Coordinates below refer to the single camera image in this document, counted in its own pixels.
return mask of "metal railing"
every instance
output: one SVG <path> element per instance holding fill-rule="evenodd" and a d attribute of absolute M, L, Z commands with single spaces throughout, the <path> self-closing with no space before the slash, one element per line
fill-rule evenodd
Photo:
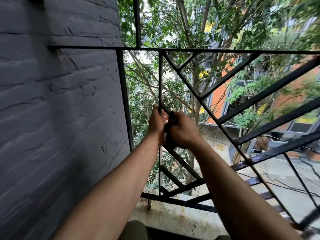
<path fill-rule="evenodd" d="M 244 161 L 241 161 L 239 163 L 236 163 L 235 165 L 232 165 L 231 168 L 235 171 L 238 171 L 240 169 L 244 169 L 246 167 L 250 167 L 253 172 L 257 175 L 256 177 L 250 178 L 246 180 L 246 182 L 250 186 L 254 186 L 257 184 L 263 184 L 268 191 L 265 193 L 262 193 L 261 196 L 264 199 L 271 199 L 274 198 L 278 205 L 275 206 L 275 208 L 279 212 L 286 212 L 286 214 L 289 216 L 290 220 L 295 224 L 295 226 L 298 229 L 304 230 L 307 226 L 309 226 L 312 222 L 314 222 L 316 219 L 320 217 L 320 207 L 317 205 L 315 200 L 313 199 L 312 194 L 309 192 L 308 188 L 302 181 L 299 173 L 295 169 L 294 165 L 292 164 L 291 160 L 287 156 L 286 152 L 291 151 L 293 149 L 296 149 L 298 147 L 304 146 L 306 144 L 309 144 L 310 142 L 316 141 L 320 138 L 320 129 L 316 129 L 313 133 L 309 133 L 307 135 L 302 136 L 299 139 L 293 140 L 291 142 L 288 142 L 286 144 L 283 144 L 281 146 L 278 146 L 276 148 L 270 149 L 269 151 L 262 153 L 260 155 L 248 158 L 243 151 L 238 147 L 239 145 L 242 145 L 245 142 L 248 142 L 266 132 L 271 131 L 272 129 L 277 128 L 278 126 L 281 126 L 289 121 L 292 121 L 306 113 L 311 112 L 312 110 L 320 107 L 320 97 L 313 99 L 312 101 L 304 104 L 303 106 L 295 109 L 294 111 L 283 115 L 274 121 L 271 121 L 258 129 L 251 131 L 247 135 L 240 137 L 238 139 L 233 140 L 230 138 L 228 133 L 226 132 L 225 128 L 223 127 L 223 123 L 228 121 L 229 119 L 233 118 L 237 114 L 243 112 L 245 109 L 249 108 L 250 106 L 256 104 L 258 101 L 266 98 L 267 96 L 271 95 L 272 93 L 276 92 L 283 86 L 286 86 L 290 82 L 294 81 L 298 77 L 302 76 L 303 74 L 307 73 L 311 69 L 315 68 L 316 66 L 320 65 L 320 52 L 319 51 L 279 51 L 279 50 L 223 50 L 223 49 L 177 49 L 177 48 L 144 48 L 141 47 L 141 31 L 140 31 L 140 20 L 139 20 L 139 0 L 134 0 L 134 14 L 135 14 L 135 26 L 136 26 L 136 44 L 137 47 L 106 47 L 106 46 L 68 46 L 68 45 L 48 45 L 48 48 L 51 50 L 56 49 L 101 49 L 101 50 L 115 50 L 117 55 L 117 61 L 118 61 L 118 69 L 119 69 L 119 76 L 120 76 L 120 82 L 121 82 L 121 88 L 122 88 L 122 97 L 123 97 L 123 105 L 125 109 L 125 117 L 126 117 L 126 123 L 127 123 L 127 131 L 128 131 L 128 137 L 129 137 L 129 144 L 130 149 L 132 150 L 134 147 L 133 143 L 133 132 L 132 132 L 132 126 L 131 126 L 131 119 L 130 119 L 130 110 L 129 110 L 129 100 L 128 100 L 128 94 L 127 94 L 127 86 L 126 86 L 126 75 L 125 75 L 125 67 L 124 67 L 124 57 L 123 57 L 123 51 L 124 50 L 134 50 L 134 51 L 156 51 L 158 52 L 159 56 L 159 111 L 161 112 L 161 109 L 163 109 L 165 112 L 169 113 L 169 109 L 166 107 L 166 105 L 162 101 L 162 69 L 163 69 L 163 60 L 165 59 L 168 64 L 172 67 L 172 69 L 177 73 L 177 75 L 182 79 L 182 81 L 186 84 L 188 89 L 191 91 L 191 93 L 194 95 L 194 97 L 199 101 L 199 103 L 202 105 L 202 107 L 206 110 L 208 115 L 212 118 L 212 120 L 218 125 L 219 129 L 224 133 L 224 135 L 228 138 L 228 140 L 231 142 L 231 144 L 234 146 L 234 148 L 237 150 L 237 152 L 242 156 Z M 191 52 L 192 55 L 180 66 L 178 67 L 174 62 L 170 59 L 167 52 Z M 206 91 L 202 92 L 202 95 L 199 95 L 192 87 L 192 85 L 188 82 L 188 80 L 185 78 L 185 76 L 181 73 L 181 70 L 199 53 L 203 52 L 223 52 L 223 53 L 241 53 L 242 55 L 248 54 L 246 58 L 243 59 L 243 61 L 236 65 L 231 71 L 229 71 L 225 76 L 220 77 L 216 80 L 216 82 L 211 85 Z M 223 115 L 220 118 L 216 118 L 211 109 L 206 105 L 205 100 L 206 98 L 214 91 L 216 90 L 220 85 L 224 84 L 226 81 L 228 81 L 230 78 L 232 78 L 234 75 L 236 75 L 239 71 L 243 70 L 248 64 L 250 64 L 252 61 L 254 61 L 258 56 L 261 54 L 304 54 L 304 55 L 313 55 L 313 59 L 306 62 L 304 65 L 297 68 L 295 71 L 289 73 L 285 77 L 283 77 L 281 80 L 275 82 L 270 87 L 266 88 L 262 92 L 258 93 L 257 95 L 251 97 L 249 100 L 247 100 L 244 104 L 239 105 L 236 109 L 230 111 L 229 113 Z M 216 209 L 214 206 L 204 205 L 200 204 L 203 201 L 209 200 L 211 198 L 210 194 L 205 194 L 199 197 L 195 197 L 190 200 L 180 200 L 171 198 L 177 194 L 183 193 L 187 190 L 191 190 L 195 187 L 198 187 L 200 185 L 205 184 L 204 178 L 202 178 L 192 167 L 188 165 L 184 159 L 182 159 L 178 153 L 176 153 L 174 150 L 167 148 L 164 146 L 166 150 L 172 154 L 172 156 L 196 179 L 195 181 L 183 185 L 169 170 L 166 169 L 164 165 L 161 165 L 161 149 L 159 150 L 159 195 L 154 195 L 150 193 L 142 193 L 141 197 L 147 198 L 149 200 L 156 200 L 161 202 L 166 202 L 170 204 L 176 204 L 179 206 L 186 206 L 191 207 L 195 209 L 205 210 L 209 212 L 216 213 Z M 288 161 L 289 165 L 291 166 L 292 170 L 294 171 L 295 175 L 301 182 L 303 188 L 306 190 L 307 194 L 311 198 L 312 202 L 314 203 L 315 209 L 310 212 L 300 223 L 296 223 L 290 212 L 286 209 L 286 207 L 282 204 L 282 202 L 279 200 L 279 198 L 275 195 L 275 193 L 271 190 L 268 183 L 266 183 L 262 176 L 259 174 L 259 172 L 255 169 L 254 165 L 268 160 L 270 158 L 273 158 L 278 155 L 284 155 L 286 160 Z M 161 173 L 160 171 L 166 175 L 169 179 L 171 179 L 177 186 L 177 189 L 174 189 L 172 191 L 168 191 L 165 189 L 160 181 Z"/>

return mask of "brick wall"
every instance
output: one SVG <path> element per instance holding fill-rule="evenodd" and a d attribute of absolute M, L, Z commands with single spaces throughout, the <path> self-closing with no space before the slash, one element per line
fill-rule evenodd
<path fill-rule="evenodd" d="M 49 239 L 129 153 L 116 0 L 0 0 L 0 239 Z"/>

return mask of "person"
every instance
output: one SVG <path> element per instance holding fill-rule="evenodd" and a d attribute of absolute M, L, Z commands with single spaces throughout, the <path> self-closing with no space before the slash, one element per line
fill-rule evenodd
<path fill-rule="evenodd" d="M 200 165 L 212 201 L 231 239 L 302 239 L 280 214 L 246 184 L 202 138 L 197 125 L 175 112 L 178 125 L 170 133 L 189 149 Z M 71 211 L 54 240 L 145 239 L 128 233 L 127 224 L 164 141 L 164 121 L 154 107 L 149 131 L 140 144 Z"/>

